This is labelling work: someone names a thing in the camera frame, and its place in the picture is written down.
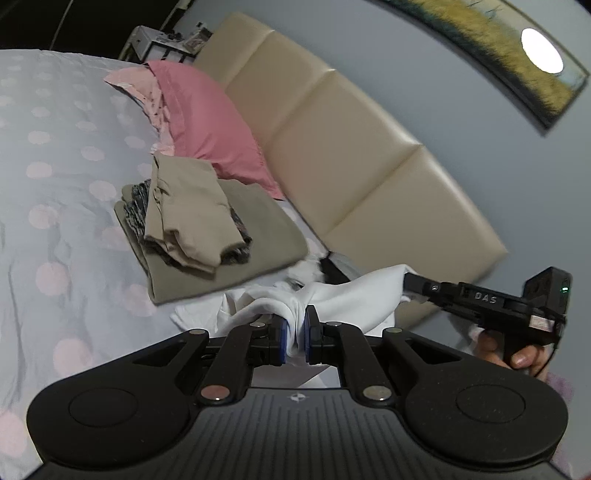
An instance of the pink pillowcase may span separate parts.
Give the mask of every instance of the pink pillowcase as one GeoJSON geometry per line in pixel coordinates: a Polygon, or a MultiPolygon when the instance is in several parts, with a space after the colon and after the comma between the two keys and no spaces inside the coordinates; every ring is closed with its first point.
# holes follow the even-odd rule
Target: pink pillowcase
{"type": "Polygon", "coordinates": [[[152,71],[147,67],[130,67],[109,73],[104,80],[122,88],[142,105],[144,113],[148,115],[150,123],[160,135],[160,142],[154,146],[154,149],[161,151],[164,155],[174,155],[168,109],[164,104],[158,80],[152,71]]]}
{"type": "Polygon", "coordinates": [[[209,160],[221,179],[258,183],[283,199],[252,132],[223,89],[182,63],[149,61],[170,114],[175,155],[209,160]]]}

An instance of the gray patterned clothing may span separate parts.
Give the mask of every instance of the gray patterned clothing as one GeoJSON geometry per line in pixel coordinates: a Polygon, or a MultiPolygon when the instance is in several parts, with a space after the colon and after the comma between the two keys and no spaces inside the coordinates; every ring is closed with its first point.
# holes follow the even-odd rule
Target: gray patterned clothing
{"type": "MultiPolygon", "coordinates": [[[[130,202],[126,202],[124,209],[125,209],[125,219],[127,220],[127,224],[133,230],[135,236],[138,238],[139,243],[146,243],[147,241],[144,239],[145,233],[145,218],[146,218],[146,210],[148,208],[148,198],[150,193],[150,179],[143,181],[140,184],[134,185],[131,189],[131,196],[133,200],[130,202]]],[[[225,252],[222,255],[222,265],[230,265],[230,264],[244,264],[247,263],[250,259],[250,245],[252,243],[252,237],[248,235],[248,230],[246,230],[246,226],[240,220],[240,217],[230,206],[230,215],[236,228],[240,232],[242,240],[246,244],[244,247],[237,247],[225,252]]],[[[154,242],[150,242],[150,244],[160,251],[161,255],[166,255],[164,250],[162,250],[158,245],[154,242]]],[[[176,264],[177,262],[170,258],[171,265],[176,264]]]]}

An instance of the human hand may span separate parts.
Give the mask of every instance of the human hand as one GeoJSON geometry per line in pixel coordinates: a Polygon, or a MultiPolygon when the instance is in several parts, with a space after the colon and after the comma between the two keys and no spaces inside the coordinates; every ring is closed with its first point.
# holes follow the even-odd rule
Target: human hand
{"type": "MultiPolygon", "coordinates": [[[[528,345],[524,349],[519,350],[511,357],[511,366],[507,365],[495,351],[499,348],[498,342],[487,334],[481,332],[478,336],[478,343],[476,344],[475,355],[492,364],[500,365],[505,368],[524,369],[528,368],[530,375],[535,376],[548,360],[549,353],[540,345],[528,345]]],[[[548,375],[548,368],[537,375],[542,382],[546,381],[548,375]]]]}

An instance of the headboard panel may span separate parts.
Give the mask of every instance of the headboard panel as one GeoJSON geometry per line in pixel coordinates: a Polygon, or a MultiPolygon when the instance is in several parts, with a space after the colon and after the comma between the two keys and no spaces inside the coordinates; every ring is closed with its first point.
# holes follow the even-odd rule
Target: headboard panel
{"type": "Polygon", "coordinates": [[[324,235],[420,143],[338,72],[324,78],[265,149],[273,175],[324,235]]]}
{"type": "MultiPolygon", "coordinates": [[[[364,271],[407,263],[436,280],[474,281],[506,254],[421,142],[270,27],[230,15],[195,66],[225,88],[318,237],[364,271]]],[[[408,326],[427,312],[404,305],[397,322],[408,326]]]]}

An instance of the folded beige pants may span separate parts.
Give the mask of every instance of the folded beige pants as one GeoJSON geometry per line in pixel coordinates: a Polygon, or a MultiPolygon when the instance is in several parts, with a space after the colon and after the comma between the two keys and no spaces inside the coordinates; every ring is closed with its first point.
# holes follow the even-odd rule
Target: folded beige pants
{"type": "MultiPolygon", "coordinates": [[[[245,264],[220,265],[213,274],[196,268],[170,265],[149,244],[139,244],[125,220],[124,202],[115,213],[125,235],[148,274],[148,293],[155,304],[196,297],[238,285],[246,280],[289,267],[308,253],[304,235],[283,209],[257,184],[218,180],[222,190],[252,237],[251,259],[245,264]]],[[[123,200],[131,199],[131,185],[122,189],[123,200]]]]}
{"type": "Polygon", "coordinates": [[[209,273],[224,252],[245,245],[208,161],[154,154],[145,239],[182,266],[209,273]]]}

